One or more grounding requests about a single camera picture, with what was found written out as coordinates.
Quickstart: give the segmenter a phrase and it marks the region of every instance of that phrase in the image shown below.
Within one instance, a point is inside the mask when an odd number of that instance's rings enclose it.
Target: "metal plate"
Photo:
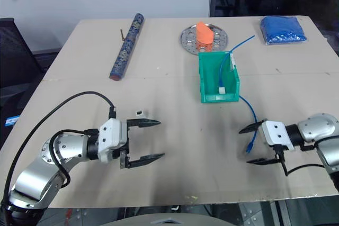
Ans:
[[[214,33],[214,40],[211,44],[201,44],[198,45],[200,50],[197,50],[197,41],[196,41],[196,34],[195,28],[197,25],[193,25],[187,29],[185,29],[181,33],[180,41],[182,47],[187,50],[189,53],[198,55],[199,52],[213,52],[213,51],[223,51],[226,49],[228,44],[228,37],[224,30],[218,28],[217,26],[206,24]]]

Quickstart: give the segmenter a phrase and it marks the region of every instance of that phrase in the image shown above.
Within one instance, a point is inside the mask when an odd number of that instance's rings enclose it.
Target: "small white sticker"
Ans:
[[[17,122],[17,120],[19,119],[19,117],[20,117],[20,115],[8,117],[8,118],[6,119],[5,126],[14,125],[14,124]]]

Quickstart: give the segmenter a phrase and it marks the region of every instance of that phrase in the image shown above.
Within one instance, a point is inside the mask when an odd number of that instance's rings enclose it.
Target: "table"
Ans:
[[[293,45],[266,46],[260,17],[203,18],[223,28],[234,52],[240,94],[258,119],[293,124],[318,112],[339,117],[339,58],[307,16],[298,20],[308,38]],[[7,174],[19,145],[34,125],[58,103],[82,91],[98,91],[117,107],[121,120],[143,109],[162,125],[131,129],[131,160],[150,153],[166,155],[148,166],[119,168],[89,161],[70,173],[50,207],[122,207],[261,201],[335,195],[326,171],[305,168],[286,178],[280,165],[256,166],[247,160],[272,154],[259,137],[252,152],[245,148],[253,134],[238,134],[253,122],[241,101],[201,104],[198,58],[182,49],[183,29],[200,19],[146,19],[125,77],[115,82],[109,72],[122,45],[120,29],[131,19],[83,20],[75,28],[33,94],[0,151],[0,174]],[[65,129],[98,128],[108,106],[93,95],[66,104],[41,126],[25,148],[16,171],[35,158],[42,143]],[[315,151],[286,152],[287,168],[320,163]],[[1,181],[2,192],[4,180]]]

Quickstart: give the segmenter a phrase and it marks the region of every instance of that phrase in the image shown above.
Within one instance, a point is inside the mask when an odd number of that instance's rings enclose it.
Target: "black chair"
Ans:
[[[51,62],[57,53],[50,54]],[[12,126],[5,126],[6,119],[21,114],[46,68],[37,62],[13,18],[0,19],[0,59],[1,149],[12,129]]]

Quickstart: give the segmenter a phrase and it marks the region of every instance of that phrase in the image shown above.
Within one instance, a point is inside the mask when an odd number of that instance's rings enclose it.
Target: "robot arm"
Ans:
[[[45,209],[57,195],[67,176],[55,164],[50,153],[55,155],[68,174],[79,162],[99,160],[109,163],[120,157],[120,168],[133,168],[151,163],[162,154],[143,156],[129,161],[128,131],[132,126],[148,127],[160,122],[150,119],[133,119],[126,122],[110,118],[98,131],[85,130],[82,135],[60,131],[60,135],[47,140],[36,159],[19,175],[9,196],[7,210],[10,225],[36,225]]]
[[[334,116],[319,113],[298,124],[287,126],[282,122],[263,120],[248,125],[239,133],[258,129],[263,133],[265,142],[274,149],[275,158],[259,158],[248,163],[256,165],[281,163],[285,175],[288,176],[290,172],[285,166],[285,150],[295,150],[296,146],[299,146],[301,151],[316,149],[324,168],[339,191],[339,121]]]

